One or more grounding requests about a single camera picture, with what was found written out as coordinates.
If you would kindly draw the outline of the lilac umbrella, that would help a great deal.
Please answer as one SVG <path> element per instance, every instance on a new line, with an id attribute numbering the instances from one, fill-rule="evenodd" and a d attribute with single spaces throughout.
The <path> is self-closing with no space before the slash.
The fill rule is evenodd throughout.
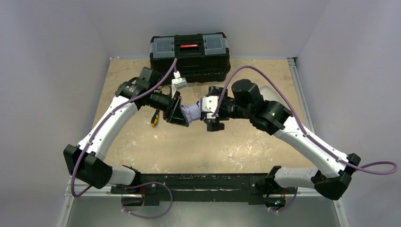
<path id="1" fill-rule="evenodd" d="M 189 124 L 193 121 L 206 121 L 206 117 L 201 113 L 200 101 L 191 105 L 181 105 L 181 111 Z"/>

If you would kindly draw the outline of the black plastic toolbox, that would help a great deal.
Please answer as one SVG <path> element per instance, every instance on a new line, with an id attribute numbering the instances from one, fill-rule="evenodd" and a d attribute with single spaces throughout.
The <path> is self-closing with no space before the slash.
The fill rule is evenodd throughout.
<path id="1" fill-rule="evenodd" d="M 188 83 L 222 82 L 231 70 L 228 41 L 223 32 L 154 36 L 149 57 L 150 67 L 162 74 L 177 59 L 176 69 Z"/>

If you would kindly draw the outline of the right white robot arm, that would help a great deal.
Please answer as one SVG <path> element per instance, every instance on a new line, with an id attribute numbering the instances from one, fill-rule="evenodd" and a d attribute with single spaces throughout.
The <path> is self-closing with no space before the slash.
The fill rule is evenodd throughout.
<path id="1" fill-rule="evenodd" d="M 256 190 L 310 188 L 334 201 L 344 194 L 360 163 L 358 155 L 337 151 L 316 137 L 296 121 L 270 87 L 241 79 L 231 89 L 233 96 L 229 97 L 221 87 L 210 86 L 200 100 L 200 118 L 208 131 L 223 130 L 229 119 L 248 119 L 253 127 L 289 144 L 313 164 L 311 168 L 275 166 L 263 183 L 253 183 Z"/>

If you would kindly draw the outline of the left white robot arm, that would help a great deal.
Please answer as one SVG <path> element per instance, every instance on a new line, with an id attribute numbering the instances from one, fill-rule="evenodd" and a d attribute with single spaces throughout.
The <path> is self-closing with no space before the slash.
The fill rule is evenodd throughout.
<path id="1" fill-rule="evenodd" d="M 71 175 L 70 190 L 74 197 L 92 187 L 138 185 L 138 170 L 131 166 L 111 166 L 105 158 L 117 135 L 141 107 L 151 106 L 161 111 L 174 108 L 178 97 L 157 91 L 170 75 L 174 79 L 180 77 L 175 65 L 171 65 L 165 74 L 143 67 L 139 76 L 117 87 L 107 111 L 93 129 L 76 145 L 65 147 L 63 155 Z"/>

